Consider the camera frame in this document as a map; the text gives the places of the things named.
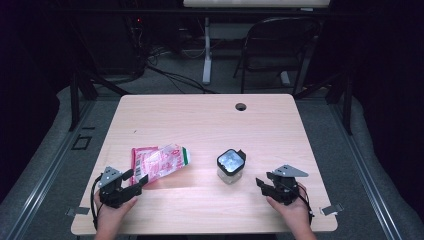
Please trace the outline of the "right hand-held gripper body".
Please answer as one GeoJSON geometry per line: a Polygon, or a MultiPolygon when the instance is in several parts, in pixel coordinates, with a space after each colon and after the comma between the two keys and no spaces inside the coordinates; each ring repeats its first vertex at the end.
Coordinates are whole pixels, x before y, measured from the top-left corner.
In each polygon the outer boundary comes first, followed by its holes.
{"type": "Polygon", "coordinates": [[[299,196],[299,186],[296,180],[297,177],[308,177],[309,174],[285,164],[273,171],[277,180],[269,186],[269,197],[284,205],[290,205],[299,196]]]}

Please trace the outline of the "pink printed plastic bag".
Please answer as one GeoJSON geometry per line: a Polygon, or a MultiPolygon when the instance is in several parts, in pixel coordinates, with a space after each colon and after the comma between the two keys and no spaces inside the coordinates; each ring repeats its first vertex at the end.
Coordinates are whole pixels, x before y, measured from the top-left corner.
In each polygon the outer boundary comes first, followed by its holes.
{"type": "Polygon", "coordinates": [[[182,169],[191,161],[189,151],[177,144],[133,148],[131,153],[131,167],[134,171],[130,180],[132,185],[139,183],[145,176],[148,176],[148,183],[152,183],[182,169]]]}

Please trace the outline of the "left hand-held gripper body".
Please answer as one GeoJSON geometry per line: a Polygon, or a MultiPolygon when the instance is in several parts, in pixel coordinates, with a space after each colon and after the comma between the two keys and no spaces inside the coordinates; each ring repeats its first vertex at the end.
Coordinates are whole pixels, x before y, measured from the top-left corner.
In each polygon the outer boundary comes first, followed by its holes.
{"type": "Polygon", "coordinates": [[[122,182],[124,181],[122,179],[123,173],[110,166],[105,169],[98,184],[101,203],[109,207],[119,208],[123,203],[131,199],[126,195],[128,187],[122,187],[122,182]]]}

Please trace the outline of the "dark computer tower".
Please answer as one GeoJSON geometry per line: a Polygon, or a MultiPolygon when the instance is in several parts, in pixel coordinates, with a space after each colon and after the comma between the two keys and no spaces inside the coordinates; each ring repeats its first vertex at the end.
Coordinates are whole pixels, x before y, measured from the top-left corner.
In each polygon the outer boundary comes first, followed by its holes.
{"type": "Polygon", "coordinates": [[[146,58],[137,37],[141,29],[129,17],[81,15],[76,17],[84,43],[101,75],[144,74],[146,58]]]}

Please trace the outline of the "black metal stand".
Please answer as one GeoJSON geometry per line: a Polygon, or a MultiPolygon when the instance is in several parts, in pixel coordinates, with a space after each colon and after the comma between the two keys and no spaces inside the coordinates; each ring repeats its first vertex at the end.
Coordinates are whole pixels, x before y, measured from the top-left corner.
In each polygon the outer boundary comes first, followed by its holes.
{"type": "Polygon", "coordinates": [[[300,91],[294,95],[295,99],[302,99],[312,93],[318,91],[324,86],[330,86],[329,91],[325,96],[327,104],[337,104],[342,101],[342,126],[345,131],[351,135],[351,109],[353,99],[353,80],[348,72],[340,72],[333,74],[329,78],[307,87],[305,90],[300,91]]]}
{"type": "Polygon", "coordinates": [[[89,101],[94,101],[99,96],[94,87],[95,83],[106,87],[120,96],[129,94],[128,91],[116,86],[112,82],[107,81],[99,74],[95,74],[90,70],[77,68],[70,79],[71,124],[69,131],[73,131],[80,121],[79,93],[82,93],[89,101]]]}

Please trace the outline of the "black folding chair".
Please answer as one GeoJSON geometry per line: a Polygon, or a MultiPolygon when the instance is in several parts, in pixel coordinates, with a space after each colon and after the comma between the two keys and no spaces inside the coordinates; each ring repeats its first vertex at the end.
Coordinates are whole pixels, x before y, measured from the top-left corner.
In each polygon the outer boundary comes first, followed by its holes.
{"type": "Polygon", "coordinates": [[[296,92],[307,45],[318,35],[321,24],[312,17],[270,17],[255,23],[247,32],[233,77],[241,71],[244,92],[246,73],[295,71],[296,92]]]}

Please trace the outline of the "clear jar with black lid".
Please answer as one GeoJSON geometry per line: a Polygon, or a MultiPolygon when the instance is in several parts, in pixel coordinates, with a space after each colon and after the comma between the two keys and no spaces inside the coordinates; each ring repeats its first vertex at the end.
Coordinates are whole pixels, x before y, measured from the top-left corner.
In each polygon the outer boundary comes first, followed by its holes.
{"type": "Polygon", "coordinates": [[[237,182],[243,175],[246,154],[242,150],[228,149],[217,160],[217,175],[230,185],[237,182]]]}

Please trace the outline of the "person's left hand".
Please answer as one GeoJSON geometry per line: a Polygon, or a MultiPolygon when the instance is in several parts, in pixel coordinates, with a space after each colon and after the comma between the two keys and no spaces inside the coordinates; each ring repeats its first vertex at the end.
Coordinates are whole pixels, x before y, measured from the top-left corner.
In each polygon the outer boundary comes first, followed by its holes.
{"type": "Polygon", "coordinates": [[[102,204],[99,192],[96,192],[94,201],[97,207],[97,232],[111,236],[118,232],[124,217],[136,205],[138,198],[132,197],[119,208],[113,208],[102,204]]]}

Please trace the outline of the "person's right hand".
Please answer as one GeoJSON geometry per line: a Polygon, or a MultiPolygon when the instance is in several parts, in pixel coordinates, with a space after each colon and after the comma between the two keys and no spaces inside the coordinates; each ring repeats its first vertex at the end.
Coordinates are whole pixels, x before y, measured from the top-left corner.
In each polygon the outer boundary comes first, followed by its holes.
{"type": "Polygon", "coordinates": [[[306,189],[302,184],[299,184],[299,193],[300,196],[288,206],[278,203],[269,196],[266,197],[267,202],[282,216],[291,232],[293,230],[311,229],[309,209],[302,200],[302,198],[306,198],[306,189]]]}

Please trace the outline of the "grey metal floor rail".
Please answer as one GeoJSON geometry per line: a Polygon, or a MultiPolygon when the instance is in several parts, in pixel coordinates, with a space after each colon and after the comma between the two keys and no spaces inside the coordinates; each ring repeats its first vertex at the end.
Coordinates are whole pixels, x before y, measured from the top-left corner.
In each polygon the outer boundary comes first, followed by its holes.
{"type": "Polygon", "coordinates": [[[336,121],[336,124],[347,143],[351,154],[353,155],[353,162],[359,176],[359,179],[364,187],[370,204],[374,213],[381,225],[381,228],[387,240],[404,240],[401,236],[399,228],[389,212],[386,202],[384,201],[377,185],[371,176],[371,173],[364,161],[363,155],[354,139],[353,135],[349,135],[342,122],[342,111],[337,105],[329,105],[330,112],[336,121]]]}
{"type": "Polygon", "coordinates": [[[89,101],[68,130],[61,110],[23,175],[0,205],[0,240],[81,240],[71,232],[97,158],[102,127],[89,101]]]}

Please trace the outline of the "grey metal table bracket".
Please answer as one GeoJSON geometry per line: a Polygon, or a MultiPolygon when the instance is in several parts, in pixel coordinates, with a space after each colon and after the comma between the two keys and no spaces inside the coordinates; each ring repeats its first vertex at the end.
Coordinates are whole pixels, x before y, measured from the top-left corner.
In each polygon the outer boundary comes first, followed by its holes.
{"type": "Polygon", "coordinates": [[[87,215],[90,209],[87,207],[69,208],[66,211],[67,216],[75,217],[76,215],[87,215]]]}
{"type": "Polygon", "coordinates": [[[343,211],[344,207],[338,203],[334,205],[330,205],[320,209],[320,213],[328,216],[328,215],[337,215],[339,212],[343,211]]]}

